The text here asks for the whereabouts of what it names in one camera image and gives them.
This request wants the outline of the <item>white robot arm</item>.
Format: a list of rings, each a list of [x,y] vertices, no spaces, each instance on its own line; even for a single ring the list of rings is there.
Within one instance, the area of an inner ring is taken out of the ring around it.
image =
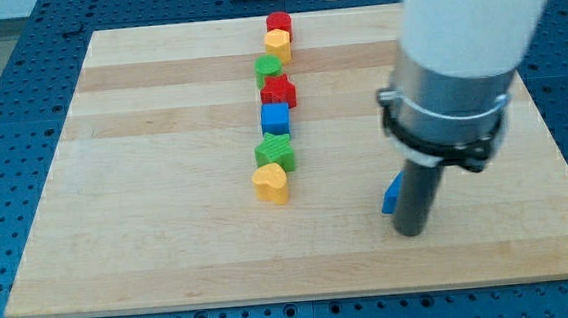
[[[406,158],[406,179],[449,165],[485,168],[501,146],[510,85],[547,1],[401,0],[396,64],[377,101],[384,132]]]

